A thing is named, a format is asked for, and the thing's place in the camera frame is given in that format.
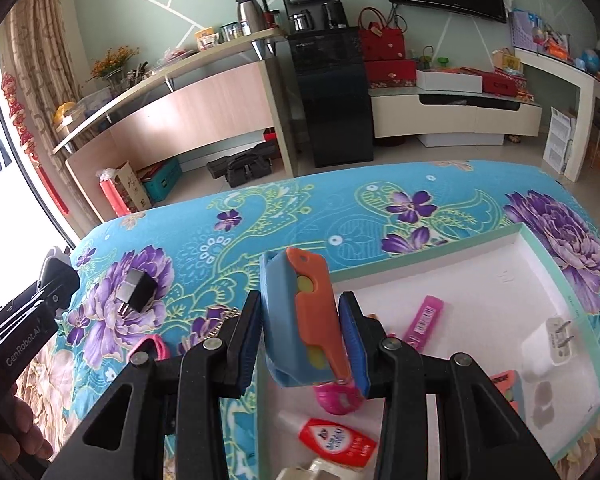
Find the person's left hand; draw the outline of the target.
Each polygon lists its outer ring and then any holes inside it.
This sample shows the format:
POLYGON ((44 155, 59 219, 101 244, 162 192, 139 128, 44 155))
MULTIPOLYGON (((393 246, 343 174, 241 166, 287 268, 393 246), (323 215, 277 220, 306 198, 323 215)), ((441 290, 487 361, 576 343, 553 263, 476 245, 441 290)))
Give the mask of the person's left hand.
POLYGON ((53 455, 53 447, 38 425, 33 421, 30 406, 17 396, 17 385, 13 384, 9 395, 12 398, 12 416, 16 430, 14 434, 0 433, 0 454, 8 464, 15 463, 21 452, 48 460, 53 455))

